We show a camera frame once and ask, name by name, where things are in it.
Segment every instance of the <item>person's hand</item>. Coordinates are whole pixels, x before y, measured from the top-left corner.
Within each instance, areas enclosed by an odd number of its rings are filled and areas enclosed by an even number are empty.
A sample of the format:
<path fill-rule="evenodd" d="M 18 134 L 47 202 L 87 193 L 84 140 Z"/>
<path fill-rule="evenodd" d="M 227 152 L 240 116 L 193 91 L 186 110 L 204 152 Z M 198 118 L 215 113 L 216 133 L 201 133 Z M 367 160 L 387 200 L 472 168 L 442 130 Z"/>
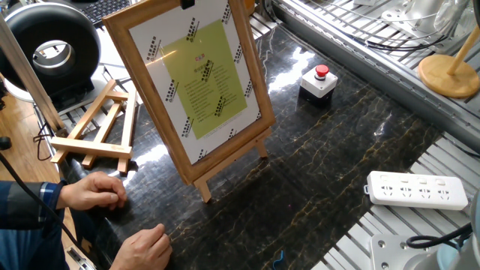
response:
<path fill-rule="evenodd" d="M 110 270 L 162 270 L 172 254 L 165 226 L 143 229 L 123 242 Z"/>
<path fill-rule="evenodd" d="M 75 210 L 88 210 L 94 206 L 123 207 L 127 193 L 120 179 L 104 172 L 93 172 L 75 184 L 65 185 L 60 190 L 57 209 L 70 207 Z"/>

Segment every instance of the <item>blue sleeve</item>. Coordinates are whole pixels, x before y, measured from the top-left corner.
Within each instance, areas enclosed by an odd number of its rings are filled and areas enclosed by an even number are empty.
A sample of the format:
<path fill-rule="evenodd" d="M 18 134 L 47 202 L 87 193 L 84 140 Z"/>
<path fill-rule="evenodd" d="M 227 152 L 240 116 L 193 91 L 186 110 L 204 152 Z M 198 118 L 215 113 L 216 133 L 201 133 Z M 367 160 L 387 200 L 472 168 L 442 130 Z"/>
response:
<path fill-rule="evenodd" d="M 34 194 L 43 200 L 53 211 L 59 200 L 60 190 L 65 185 L 53 183 L 25 183 Z M 0 229 L 51 230 L 55 221 L 37 204 L 16 182 L 0 181 Z"/>

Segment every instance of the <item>black marble table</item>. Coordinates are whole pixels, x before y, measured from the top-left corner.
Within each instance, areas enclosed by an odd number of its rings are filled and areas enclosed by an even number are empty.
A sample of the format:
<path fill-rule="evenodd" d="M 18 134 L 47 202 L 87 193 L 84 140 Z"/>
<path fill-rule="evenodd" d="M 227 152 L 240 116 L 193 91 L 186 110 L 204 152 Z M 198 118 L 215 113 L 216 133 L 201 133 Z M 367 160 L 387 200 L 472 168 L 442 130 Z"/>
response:
<path fill-rule="evenodd" d="M 404 172 L 440 131 L 284 28 L 257 40 L 277 123 L 268 159 L 248 152 L 208 182 L 204 204 L 176 172 L 144 106 L 136 113 L 133 163 L 98 158 L 92 171 L 119 177 L 129 204 L 88 212 L 93 245 L 104 261 L 141 229 L 163 223 L 172 239 L 170 269 L 309 269 L 369 209 L 363 193 L 372 170 Z M 328 106 L 299 99 L 302 74 L 326 64 L 339 80 Z M 108 142 L 120 143 L 120 117 Z M 86 140 L 93 140 L 95 132 Z M 81 155 L 61 171 L 69 182 L 90 173 Z"/>

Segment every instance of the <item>framed document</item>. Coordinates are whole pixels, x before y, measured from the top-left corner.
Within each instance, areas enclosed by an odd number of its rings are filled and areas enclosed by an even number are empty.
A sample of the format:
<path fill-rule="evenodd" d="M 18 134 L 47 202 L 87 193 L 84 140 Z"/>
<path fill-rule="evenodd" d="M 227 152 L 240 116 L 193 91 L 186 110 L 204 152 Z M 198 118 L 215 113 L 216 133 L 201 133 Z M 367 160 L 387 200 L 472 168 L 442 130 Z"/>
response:
<path fill-rule="evenodd" d="M 275 116 L 242 0 L 146 0 L 103 19 L 169 154 L 206 181 L 257 147 Z"/>

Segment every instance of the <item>person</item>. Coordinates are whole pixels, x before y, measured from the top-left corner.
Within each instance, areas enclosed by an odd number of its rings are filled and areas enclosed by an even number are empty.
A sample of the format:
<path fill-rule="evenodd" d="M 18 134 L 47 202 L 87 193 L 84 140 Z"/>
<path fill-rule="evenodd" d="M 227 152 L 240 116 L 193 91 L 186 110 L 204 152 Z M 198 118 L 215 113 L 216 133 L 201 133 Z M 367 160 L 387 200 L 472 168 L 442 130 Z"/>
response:
<path fill-rule="evenodd" d="M 75 184 L 26 183 L 63 219 L 65 208 L 123 207 L 127 193 L 118 178 L 94 172 Z M 143 229 L 126 239 L 110 270 L 164 269 L 172 247 L 165 226 Z M 62 228 L 16 182 L 0 181 L 0 269 L 69 269 Z"/>

